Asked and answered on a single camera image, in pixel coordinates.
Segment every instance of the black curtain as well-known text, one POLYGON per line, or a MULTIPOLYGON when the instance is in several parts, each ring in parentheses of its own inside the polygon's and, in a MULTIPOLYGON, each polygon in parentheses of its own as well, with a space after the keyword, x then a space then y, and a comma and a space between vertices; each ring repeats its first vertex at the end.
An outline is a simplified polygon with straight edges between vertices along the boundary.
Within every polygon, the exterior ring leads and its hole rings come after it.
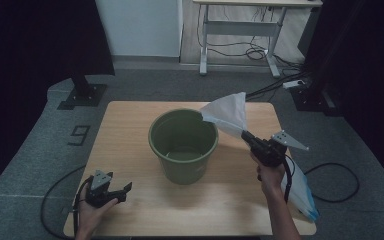
POLYGON ((42 113, 48 88, 114 68, 94 0, 0 0, 0 174, 42 113))
POLYGON ((384 167, 384 2, 324 1, 306 63, 308 96, 325 90, 384 167))

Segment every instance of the human arm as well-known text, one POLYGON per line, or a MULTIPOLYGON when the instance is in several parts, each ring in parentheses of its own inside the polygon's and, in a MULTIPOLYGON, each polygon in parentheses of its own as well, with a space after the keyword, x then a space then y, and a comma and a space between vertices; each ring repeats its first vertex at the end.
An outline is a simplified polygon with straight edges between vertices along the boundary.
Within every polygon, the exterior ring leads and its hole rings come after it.
POLYGON ((115 198, 100 208, 95 208, 89 205, 86 201, 84 201, 88 185, 89 183, 85 185, 80 193, 79 228, 77 230, 76 240, 91 239, 93 232, 101 223, 104 214, 118 202, 115 198))
POLYGON ((258 164, 257 172, 261 176, 261 190, 266 195, 273 236, 279 240, 301 239, 280 187, 285 168, 283 165, 266 167, 252 153, 251 158, 258 164))

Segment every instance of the silver metal bracket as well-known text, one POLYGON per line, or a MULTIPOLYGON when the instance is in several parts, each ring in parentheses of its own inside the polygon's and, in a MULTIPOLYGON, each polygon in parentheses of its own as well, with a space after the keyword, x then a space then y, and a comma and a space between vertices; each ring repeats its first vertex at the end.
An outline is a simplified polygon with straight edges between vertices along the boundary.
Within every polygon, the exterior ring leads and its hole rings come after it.
POLYGON ((302 143, 298 142, 295 138, 287 134, 285 130, 282 130, 278 133, 273 134, 272 139, 287 147, 299 148, 306 151, 310 150, 309 147, 304 146, 302 143))
POLYGON ((106 173, 100 170, 96 170, 95 176, 93 177, 92 186, 90 187, 90 189, 93 191, 110 181, 111 181, 110 176, 108 176, 106 173))

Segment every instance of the table top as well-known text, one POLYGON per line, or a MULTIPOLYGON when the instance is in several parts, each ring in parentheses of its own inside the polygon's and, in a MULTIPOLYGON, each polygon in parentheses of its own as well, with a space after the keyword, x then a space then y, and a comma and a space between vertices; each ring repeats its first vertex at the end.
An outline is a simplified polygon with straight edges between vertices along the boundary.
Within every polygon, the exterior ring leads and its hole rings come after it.
MULTIPOLYGON (((148 143, 152 122, 177 109, 199 110, 204 102, 111 102, 106 110, 80 184, 99 169, 113 172, 109 191, 133 182, 127 201, 104 217, 97 236, 256 236, 272 234, 256 164, 244 141, 219 131, 219 143, 204 176, 191 185, 170 182, 148 143)), ((281 130, 273 106, 246 103, 248 130, 270 138, 281 130)), ((316 232, 288 205, 302 235, 316 232)), ((64 233, 73 236, 69 214, 64 233)))
POLYGON ((203 5, 240 5, 240 6, 272 6, 272 7, 320 7, 321 0, 193 0, 203 5))

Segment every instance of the gray carpet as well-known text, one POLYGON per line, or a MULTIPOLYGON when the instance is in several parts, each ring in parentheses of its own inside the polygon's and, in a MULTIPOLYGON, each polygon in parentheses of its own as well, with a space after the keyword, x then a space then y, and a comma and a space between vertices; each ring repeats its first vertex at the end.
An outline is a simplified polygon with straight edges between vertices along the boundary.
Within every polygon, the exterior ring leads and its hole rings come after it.
MULTIPOLYGON (((144 69, 119 69, 116 77, 87 79, 108 85, 99 106, 57 110, 73 85, 65 80, 52 86, 42 116, 1 175, 0 239, 55 239, 40 221, 43 196, 65 174, 87 163, 110 101, 212 101, 252 92, 275 81, 269 73, 260 72, 211 71, 201 77, 197 70, 144 69), (76 126, 90 126, 83 144, 81 136, 72 134, 76 126)), ((272 93, 252 101, 266 101, 272 93)), ((317 233, 306 239, 384 239, 384 170, 364 142, 341 117, 296 111, 290 94, 283 89, 271 102, 282 128, 310 146, 309 152, 291 149, 303 171, 336 162, 351 168, 360 180, 358 194, 344 203, 316 200, 321 213, 317 233)), ((62 234, 82 174, 83 169, 62 181, 46 202, 46 223, 58 234, 62 234)), ((345 197, 355 188, 352 175, 335 166, 311 173, 308 179, 313 193, 329 199, 345 197)))

